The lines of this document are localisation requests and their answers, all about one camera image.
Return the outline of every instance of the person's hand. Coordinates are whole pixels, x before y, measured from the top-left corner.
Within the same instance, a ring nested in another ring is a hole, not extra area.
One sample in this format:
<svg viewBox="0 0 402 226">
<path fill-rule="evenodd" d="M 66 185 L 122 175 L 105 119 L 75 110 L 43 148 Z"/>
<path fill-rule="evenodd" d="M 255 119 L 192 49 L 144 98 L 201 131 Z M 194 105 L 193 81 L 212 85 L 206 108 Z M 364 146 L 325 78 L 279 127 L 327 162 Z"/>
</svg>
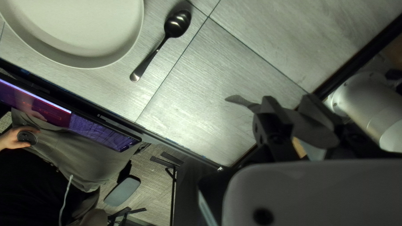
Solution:
<svg viewBox="0 0 402 226">
<path fill-rule="evenodd" d="M 40 119 L 42 121 L 47 121 L 47 119 L 45 119 L 45 117 L 43 115 L 41 115 L 39 112 L 37 111 L 33 111 L 33 110 L 28 110 L 28 111 L 23 111 L 24 113 L 26 113 L 27 115 L 33 116 L 37 119 Z"/>
<path fill-rule="evenodd" d="M 17 134 L 23 130 L 30 131 L 33 133 L 40 133 L 39 129 L 34 128 L 29 125 L 11 128 L 6 133 L 4 133 L 3 135 L 0 136 L 0 150 L 3 150 L 5 148 L 16 149 L 16 148 L 26 148 L 26 147 L 31 146 L 31 144 L 28 142 L 18 141 Z"/>
</svg>

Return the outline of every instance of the table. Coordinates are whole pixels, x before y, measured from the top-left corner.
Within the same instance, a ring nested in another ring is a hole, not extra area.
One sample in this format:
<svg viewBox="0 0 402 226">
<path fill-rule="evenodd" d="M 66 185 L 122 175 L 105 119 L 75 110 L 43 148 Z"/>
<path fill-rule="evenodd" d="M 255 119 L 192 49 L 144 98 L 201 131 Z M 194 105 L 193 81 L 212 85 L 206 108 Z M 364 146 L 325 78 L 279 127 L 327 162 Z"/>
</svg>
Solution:
<svg viewBox="0 0 402 226">
<path fill-rule="evenodd" d="M 121 61 L 61 66 L 25 45 L 0 19 L 0 58 L 154 132 L 230 166 L 254 143 L 252 113 L 225 102 L 274 96 L 294 108 L 402 12 L 398 0 L 145 0 L 142 33 Z M 143 78 L 131 71 L 163 37 L 173 8 L 188 8 L 186 34 L 170 39 Z"/>
</svg>

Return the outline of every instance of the metal spoon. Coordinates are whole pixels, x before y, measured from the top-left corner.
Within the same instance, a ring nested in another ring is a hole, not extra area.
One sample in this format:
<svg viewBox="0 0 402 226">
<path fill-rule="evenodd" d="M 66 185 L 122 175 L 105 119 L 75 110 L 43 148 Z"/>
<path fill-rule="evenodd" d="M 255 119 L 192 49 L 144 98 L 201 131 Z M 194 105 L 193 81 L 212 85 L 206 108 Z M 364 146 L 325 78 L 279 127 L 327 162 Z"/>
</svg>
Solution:
<svg viewBox="0 0 402 226">
<path fill-rule="evenodd" d="M 180 10 L 169 17 L 164 25 L 165 29 L 165 38 L 162 40 L 160 45 L 153 51 L 151 54 L 147 56 L 145 60 L 143 60 L 137 68 L 131 73 L 130 80 L 133 82 L 138 82 L 141 78 L 142 74 L 144 74 L 145 70 L 147 69 L 148 65 L 151 63 L 154 56 L 158 53 L 161 49 L 163 44 L 169 38 L 178 38 L 182 36 L 190 26 L 191 22 L 191 13 L 188 10 Z"/>
</svg>

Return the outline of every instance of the white cable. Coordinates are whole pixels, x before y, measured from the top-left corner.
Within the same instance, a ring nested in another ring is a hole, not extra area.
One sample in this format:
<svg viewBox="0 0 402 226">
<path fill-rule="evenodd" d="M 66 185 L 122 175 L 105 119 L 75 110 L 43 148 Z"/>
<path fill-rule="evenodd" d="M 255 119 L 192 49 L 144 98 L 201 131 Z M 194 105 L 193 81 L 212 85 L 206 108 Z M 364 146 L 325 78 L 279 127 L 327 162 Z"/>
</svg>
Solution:
<svg viewBox="0 0 402 226">
<path fill-rule="evenodd" d="M 64 194 L 63 206 L 62 206 L 62 208 L 60 209 L 60 214 L 59 214 L 59 226 L 62 226 L 63 210 L 64 210 L 64 207 L 66 206 L 67 194 L 68 194 L 68 191 L 70 190 L 70 185 L 71 185 L 71 181 L 73 180 L 73 177 L 74 177 L 73 175 L 70 175 L 70 179 L 68 180 L 66 193 Z"/>
</svg>

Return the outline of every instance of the purple screen display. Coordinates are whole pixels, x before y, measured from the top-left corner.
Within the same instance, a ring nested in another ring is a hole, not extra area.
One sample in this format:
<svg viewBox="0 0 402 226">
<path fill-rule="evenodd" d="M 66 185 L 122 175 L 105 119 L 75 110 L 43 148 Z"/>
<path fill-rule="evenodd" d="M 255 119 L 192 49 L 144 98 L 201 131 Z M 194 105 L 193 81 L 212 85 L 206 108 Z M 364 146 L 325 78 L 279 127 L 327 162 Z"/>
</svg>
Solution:
<svg viewBox="0 0 402 226">
<path fill-rule="evenodd" d="M 0 102 L 50 124 L 122 152 L 139 141 L 84 119 L 75 113 L 0 79 Z"/>
</svg>

